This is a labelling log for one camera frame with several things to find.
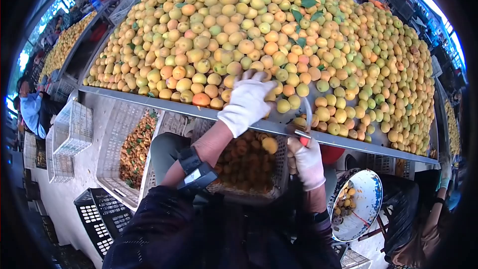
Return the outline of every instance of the plastic crate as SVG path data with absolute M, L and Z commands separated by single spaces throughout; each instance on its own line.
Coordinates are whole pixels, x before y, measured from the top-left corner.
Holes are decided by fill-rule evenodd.
M 52 244 L 58 244 L 57 232 L 55 231 L 55 225 L 51 220 L 50 216 L 42 216 L 43 229 L 45 230 L 46 236 Z
M 215 121 L 196 119 L 193 137 L 191 143 L 198 140 L 207 130 L 209 130 Z M 210 184 L 207 189 L 212 192 L 224 194 L 224 197 L 230 201 L 239 202 L 241 204 L 258 205 L 266 204 L 277 199 L 287 189 L 289 180 L 289 169 L 287 167 L 287 146 L 286 137 L 275 135 L 278 149 L 275 155 L 275 170 L 272 175 L 273 188 L 268 193 L 263 194 L 254 190 L 243 191 L 235 188 L 224 187 L 222 184 Z
M 29 170 L 36 168 L 36 137 L 29 132 L 25 132 L 23 140 L 23 166 Z
M 73 203 L 91 242 L 104 258 L 133 217 L 131 211 L 101 188 L 86 189 Z
M 76 156 L 93 143 L 93 111 L 69 101 L 58 113 L 53 125 L 53 153 Z
M 75 89 L 77 89 L 76 85 L 70 84 L 66 80 L 60 80 L 50 85 L 47 93 L 51 95 L 53 101 L 66 102 Z
M 162 112 L 158 117 L 158 122 L 161 123 L 158 129 L 154 131 L 153 138 L 159 134 L 171 132 L 178 135 L 183 135 L 186 129 L 188 118 L 177 113 Z M 152 167 L 151 159 L 146 158 L 146 164 L 144 165 L 143 179 L 141 180 L 140 198 L 143 199 L 148 195 L 149 189 L 156 187 L 156 175 Z
M 55 245 L 51 257 L 55 268 L 58 269 L 95 269 L 93 262 L 71 244 Z
M 74 177 L 71 157 L 53 154 L 53 130 L 46 136 L 46 172 L 50 183 L 68 183 Z
M 116 9 L 111 13 L 110 20 L 114 26 L 118 25 L 126 17 L 138 0 L 122 0 Z
M 367 168 L 378 174 L 395 175 L 396 160 L 395 157 L 367 154 Z M 405 160 L 401 177 L 413 180 L 415 178 L 415 163 L 412 164 L 410 160 Z
M 105 136 L 99 149 L 96 170 L 96 181 L 98 184 L 133 211 L 138 209 L 142 197 L 140 197 L 140 190 L 130 188 L 126 182 L 120 178 L 120 154 L 121 147 L 128 137 L 128 134 L 134 130 L 147 110 L 148 108 L 146 106 L 116 100 L 108 123 L 106 124 Z M 161 126 L 160 121 L 162 114 L 163 111 L 158 112 L 155 133 L 158 127 Z

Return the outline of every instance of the black plastic crate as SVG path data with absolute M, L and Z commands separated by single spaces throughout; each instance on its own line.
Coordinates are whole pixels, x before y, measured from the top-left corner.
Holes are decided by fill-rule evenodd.
M 57 232 L 55 231 L 55 225 L 53 225 L 53 221 L 51 220 L 50 216 L 42 216 L 42 223 L 45 234 L 50 242 L 52 244 L 58 244 Z
M 74 204 L 87 234 L 104 258 L 113 240 L 133 217 L 131 210 L 102 188 L 88 188 Z
M 55 246 L 52 261 L 59 269 L 95 269 L 93 262 L 71 244 Z

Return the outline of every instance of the hand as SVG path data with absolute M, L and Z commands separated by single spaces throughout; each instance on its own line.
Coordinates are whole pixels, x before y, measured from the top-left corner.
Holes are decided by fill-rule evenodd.
M 298 138 L 290 137 L 287 139 L 287 147 L 296 158 L 296 166 L 303 189 L 310 191 L 322 186 L 326 182 L 326 178 L 324 177 L 319 143 L 311 138 L 306 147 L 300 143 Z
M 375 7 L 378 7 L 379 9 L 385 9 L 385 5 L 378 0 L 368 0 L 369 2 L 373 3 Z
M 438 188 L 446 188 L 448 189 L 448 184 L 450 183 L 451 179 L 451 171 L 452 168 L 452 163 L 451 163 L 451 158 L 448 158 L 446 162 L 443 163 L 442 165 L 442 172 L 440 174 L 440 184 L 438 185 Z
M 228 126 L 234 138 L 265 117 L 275 104 L 264 102 L 267 93 L 277 86 L 274 81 L 261 82 L 266 75 L 266 72 L 250 69 L 242 74 L 242 79 L 237 76 L 229 104 L 218 112 L 218 119 Z

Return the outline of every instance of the blue shirt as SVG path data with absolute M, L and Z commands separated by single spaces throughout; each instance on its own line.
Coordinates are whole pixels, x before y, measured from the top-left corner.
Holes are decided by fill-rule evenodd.
M 20 112 L 28 129 L 39 137 L 45 139 L 45 129 L 38 122 L 42 98 L 38 95 L 40 92 L 29 93 L 27 97 L 20 98 Z

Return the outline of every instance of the wrist strap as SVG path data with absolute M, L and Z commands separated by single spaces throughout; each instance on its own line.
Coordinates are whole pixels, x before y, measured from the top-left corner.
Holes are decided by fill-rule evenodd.
M 445 204 L 445 200 L 443 198 L 435 197 L 435 203 Z

